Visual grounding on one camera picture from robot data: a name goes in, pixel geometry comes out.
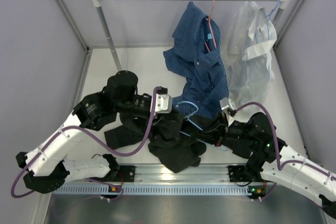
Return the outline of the black pinstriped shirt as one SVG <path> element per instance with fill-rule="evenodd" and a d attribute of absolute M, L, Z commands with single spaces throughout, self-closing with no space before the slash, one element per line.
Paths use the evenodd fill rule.
<path fill-rule="evenodd" d="M 203 129 L 202 131 L 186 119 L 179 130 L 156 127 L 154 123 L 157 117 L 149 133 L 149 152 L 174 173 L 179 173 L 189 167 L 198 167 L 207 147 L 197 138 L 210 142 L 210 135 L 198 136 L 198 134 L 209 131 L 209 127 L 218 116 L 223 116 L 223 114 L 216 113 L 211 119 L 201 115 L 192 116 L 191 120 L 198 124 Z M 120 121 L 120 126 L 104 132 L 106 144 L 111 149 L 117 150 L 142 141 L 148 125 L 147 119 L 121 113 Z"/>

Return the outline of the light blue wire hanger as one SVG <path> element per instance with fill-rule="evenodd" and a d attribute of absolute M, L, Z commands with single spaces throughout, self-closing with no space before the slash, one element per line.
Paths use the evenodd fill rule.
<path fill-rule="evenodd" d="M 185 118 L 189 123 L 191 123 L 194 127 L 196 127 L 198 130 L 202 131 L 203 129 L 202 129 L 198 124 L 196 124 L 195 122 L 193 122 L 193 121 L 191 120 L 191 117 L 194 116 L 194 115 L 199 111 L 198 106 L 197 106 L 195 103 L 190 102 L 190 101 L 181 101 L 181 102 L 177 103 L 177 104 L 175 105 L 175 107 L 178 108 L 178 107 L 180 107 L 182 104 L 189 104 L 189 105 L 191 105 L 191 106 L 193 106 L 193 107 L 195 108 L 195 110 L 194 110 L 193 112 L 191 112 L 190 114 L 186 115 L 184 118 Z M 200 139 L 198 139 L 198 138 L 197 138 L 197 140 L 198 140 L 199 142 L 201 142 L 201 143 L 203 143 L 203 144 L 205 144 L 205 145 L 207 145 L 207 146 L 209 146 L 209 147 L 211 147 L 211 148 L 215 148 L 215 149 L 217 149 L 217 150 L 219 150 L 219 151 L 222 151 L 222 152 L 227 152 L 227 151 L 228 151 L 228 148 L 225 147 L 225 146 L 224 146 L 224 147 L 217 147 L 217 146 L 215 146 L 215 145 L 210 145 L 210 143 L 207 143 L 207 142 L 205 142 L 205 141 L 202 141 L 202 140 L 200 140 Z"/>

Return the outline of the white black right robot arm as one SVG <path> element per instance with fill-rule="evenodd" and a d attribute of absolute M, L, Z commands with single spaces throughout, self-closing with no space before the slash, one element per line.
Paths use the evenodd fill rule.
<path fill-rule="evenodd" d="M 243 172 L 250 180 L 267 180 L 297 192 L 335 218 L 335 173 L 299 154 L 276 137 L 275 127 L 261 112 L 248 122 L 219 116 L 207 126 L 210 143 L 224 145 L 233 154 L 247 159 Z"/>

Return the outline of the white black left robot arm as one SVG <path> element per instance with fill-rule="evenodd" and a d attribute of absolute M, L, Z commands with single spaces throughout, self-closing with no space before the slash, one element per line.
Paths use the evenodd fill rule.
<path fill-rule="evenodd" d="M 138 94 L 138 76 L 127 70 L 118 71 L 99 92 L 85 96 L 56 131 L 37 148 L 20 152 L 16 162 L 30 193 L 47 194 L 62 185 L 81 179 L 98 178 L 114 181 L 119 174 L 117 157 L 124 154 L 96 137 L 96 132 L 120 118 L 127 131 L 139 136 L 139 145 L 126 157 L 137 154 L 153 135 L 156 126 L 168 128 L 182 124 L 181 114 L 173 108 L 172 98 L 164 87 L 152 94 Z M 85 136 L 107 150 L 106 154 L 79 161 L 67 155 Z"/>

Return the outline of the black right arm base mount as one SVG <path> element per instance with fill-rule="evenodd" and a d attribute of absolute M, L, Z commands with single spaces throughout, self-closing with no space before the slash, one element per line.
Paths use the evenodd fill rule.
<path fill-rule="evenodd" d="M 251 175 L 245 171 L 244 165 L 229 165 L 229 181 L 238 185 L 249 185 L 251 183 L 261 183 L 264 180 L 257 175 Z"/>

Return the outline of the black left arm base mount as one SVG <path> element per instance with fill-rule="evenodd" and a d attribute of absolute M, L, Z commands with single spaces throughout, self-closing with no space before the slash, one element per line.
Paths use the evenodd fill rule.
<path fill-rule="evenodd" d="M 100 182 L 134 182 L 136 167 L 133 165 L 121 165 L 118 172 L 106 175 L 103 178 L 93 177 L 92 179 Z"/>

